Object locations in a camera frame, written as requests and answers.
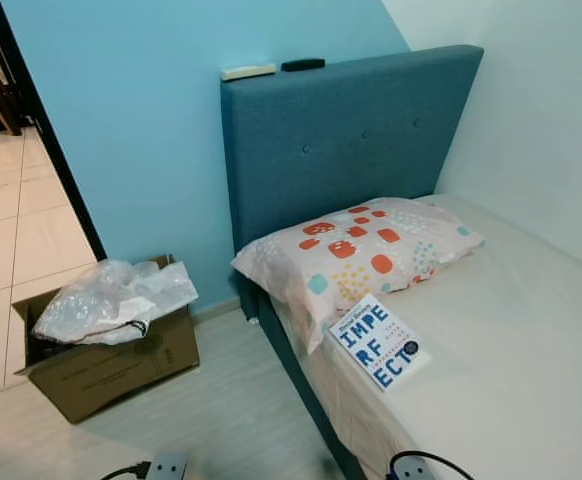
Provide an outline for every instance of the door frame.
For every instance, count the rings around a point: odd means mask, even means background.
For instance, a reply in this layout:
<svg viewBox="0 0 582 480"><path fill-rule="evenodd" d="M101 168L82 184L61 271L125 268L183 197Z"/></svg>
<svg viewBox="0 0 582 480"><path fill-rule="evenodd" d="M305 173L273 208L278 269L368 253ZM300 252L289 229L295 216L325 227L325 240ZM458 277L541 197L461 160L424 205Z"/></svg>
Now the door frame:
<svg viewBox="0 0 582 480"><path fill-rule="evenodd" d="M47 150L58 177L60 178L64 191L69 197L69 202L78 217L82 230L91 245L91 250L93 250L93 254L98 261L104 260L107 258L104 246L102 245L95 225L91 220L91 215L89 215L89 211L82 199L82 195L80 195L80 190L71 174L62 147L53 131L53 126L51 125L49 117L44 109L40 95L38 95L38 91L35 88L29 69L22 57L20 48L18 47L13 31L11 30L11 25L9 25L9 21L4 13L4 9L2 8L1 1L0 46L7 59L7 64L11 70L13 78L15 79L16 85L24 97L23 100L26 104L28 113L33 115L33 120L38 133L40 134L40 138L42 139L42 143Z"/></svg>

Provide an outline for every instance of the bed frame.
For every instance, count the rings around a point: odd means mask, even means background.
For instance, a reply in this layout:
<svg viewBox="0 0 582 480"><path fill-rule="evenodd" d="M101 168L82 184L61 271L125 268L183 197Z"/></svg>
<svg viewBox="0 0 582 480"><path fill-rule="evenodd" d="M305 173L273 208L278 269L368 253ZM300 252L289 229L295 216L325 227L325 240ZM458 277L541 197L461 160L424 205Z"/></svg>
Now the bed frame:
<svg viewBox="0 0 582 480"><path fill-rule="evenodd" d="M235 250L370 198L433 193L482 55L460 45L223 83ZM345 477L364 479L268 295L236 282L245 315L259 319Z"/></svg>

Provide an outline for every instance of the mattress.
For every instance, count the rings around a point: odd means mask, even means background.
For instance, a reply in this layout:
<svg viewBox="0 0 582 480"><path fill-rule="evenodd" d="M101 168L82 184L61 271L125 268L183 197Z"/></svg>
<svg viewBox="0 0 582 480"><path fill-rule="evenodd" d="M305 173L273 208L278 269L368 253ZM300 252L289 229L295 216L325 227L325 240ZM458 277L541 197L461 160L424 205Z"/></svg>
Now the mattress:
<svg viewBox="0 0 582 480"><path fill-rule="evenodd" d="M407 448L477 479L582 478L582 265L471 203L425 198L487 246L379 297L430 357L388 392L330 335L307 356L288 308L272 299L340 441L371 480Z"/></svg>

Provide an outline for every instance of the cardboard box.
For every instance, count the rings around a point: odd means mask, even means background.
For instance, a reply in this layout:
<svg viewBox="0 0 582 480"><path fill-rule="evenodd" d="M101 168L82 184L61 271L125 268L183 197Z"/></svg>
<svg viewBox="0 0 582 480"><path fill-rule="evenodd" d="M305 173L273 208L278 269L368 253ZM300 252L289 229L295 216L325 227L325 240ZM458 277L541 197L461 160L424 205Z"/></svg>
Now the cardboard box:
<svg viewBox="0 0 582 480"><path fill-rule="evenodd" d="M173 257L154 259L160 268ZM25 368L29 380L71 423L139 390L200 364L186 307L151 322L147 336L119 345L65 346L29 334L58 290L13 305L25 323Z"/></svg>

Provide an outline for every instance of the plastic bag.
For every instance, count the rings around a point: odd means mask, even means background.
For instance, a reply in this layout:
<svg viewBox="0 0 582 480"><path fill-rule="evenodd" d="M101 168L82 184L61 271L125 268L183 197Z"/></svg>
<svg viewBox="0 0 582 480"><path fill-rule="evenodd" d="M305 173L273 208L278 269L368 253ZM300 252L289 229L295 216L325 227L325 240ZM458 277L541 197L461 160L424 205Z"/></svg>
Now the plastic bag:
<svg viewBox="0 0 582 480"><path fill-rule="evenodd" d="M60 343L128 342L196 298L182 262L160 270L155 262L104 260L58 292L33 334Z"/></svg>

